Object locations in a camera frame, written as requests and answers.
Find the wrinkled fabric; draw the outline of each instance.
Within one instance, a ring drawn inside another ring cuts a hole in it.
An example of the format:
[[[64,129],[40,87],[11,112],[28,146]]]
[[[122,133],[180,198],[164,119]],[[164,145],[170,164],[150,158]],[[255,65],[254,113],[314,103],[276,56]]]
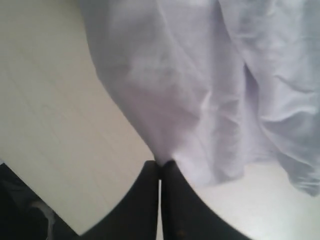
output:
[[[80,0],[97,76],[196,185],[279,161],[320,192],[320,1]]]

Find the white fabric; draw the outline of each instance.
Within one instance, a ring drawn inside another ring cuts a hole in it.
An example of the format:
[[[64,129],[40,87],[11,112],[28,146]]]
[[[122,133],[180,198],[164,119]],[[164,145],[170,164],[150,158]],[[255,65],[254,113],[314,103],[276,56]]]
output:
[[[278,160],[320,192],[320,1],[81,0],[97,75],[194,184]]]

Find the black object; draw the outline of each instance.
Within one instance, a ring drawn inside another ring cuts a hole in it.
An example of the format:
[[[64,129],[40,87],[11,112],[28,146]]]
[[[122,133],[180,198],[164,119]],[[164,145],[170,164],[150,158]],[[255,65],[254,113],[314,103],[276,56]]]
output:
[[[155,161],[146,161],[122,201],[77,240],[155,240],[158,200],[159,167]]]
[[[164,240],[249,240],[206,206],[188,184],[175,161],[169,161],[163,167],[159,167],[155,161],[146,161],[129,192],[96,226],[82,236],[76,236],[58,218],[60,221],[56,222],[53,230],[57,228],[60,232],[54,231],[54,239],[155,240],[159,180],[162,183]],[[27,186],[8,167],[0,166],[1,240],[46,239],[44,230],[47,229],[48,221],[37,209],[25,214],[25,199],[21,201],[21,197],[15,196],[28,192],[25,187]],[[28,196],[28,199],[39,198],[33,192],[24,196]]]
[[[48,219],[32,203],[42,202],[8,166],[0,165],[0,240],[46,240]],[[55,215],[55,240],[78,236],[59,216]]]
[[[198,197],[176,162],[164,165],[161,179],[164,240],[249,240]]]
[[[164,240],[249,240],[203,203],[175,161],[147,161],[124,199],[76,240],[155,240],[159,179]]]

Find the white floor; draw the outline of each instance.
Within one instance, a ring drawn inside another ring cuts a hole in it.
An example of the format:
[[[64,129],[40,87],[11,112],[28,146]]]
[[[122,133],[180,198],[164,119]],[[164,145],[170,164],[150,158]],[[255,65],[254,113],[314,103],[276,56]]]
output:
[[[241,180],[196,191],[253,240],[320,239],[320,197],[297,191],[276,163],[251,164]]]
[[[75,0],[0,0],[0,159],[79,234],[152,158],[97,80],[87,47]],[[196,192],[253,240],[320,239],[320,197],[294,189],[275,163]]]

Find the black fabric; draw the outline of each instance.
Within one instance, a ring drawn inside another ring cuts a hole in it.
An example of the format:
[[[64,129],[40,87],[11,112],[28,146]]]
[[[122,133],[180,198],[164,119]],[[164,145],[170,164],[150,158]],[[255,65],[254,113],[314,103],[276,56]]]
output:
[[[38,208],[30,208],[41,201],[8,166],[0,165],[0,240],[45,240],[48,219]],[[77,234],[55,214],[53,236],[56,240],[70,240]]]
[[[46,232],[32,218],[23,214],[0,184],[0,239],[1,240],[45,240]]]

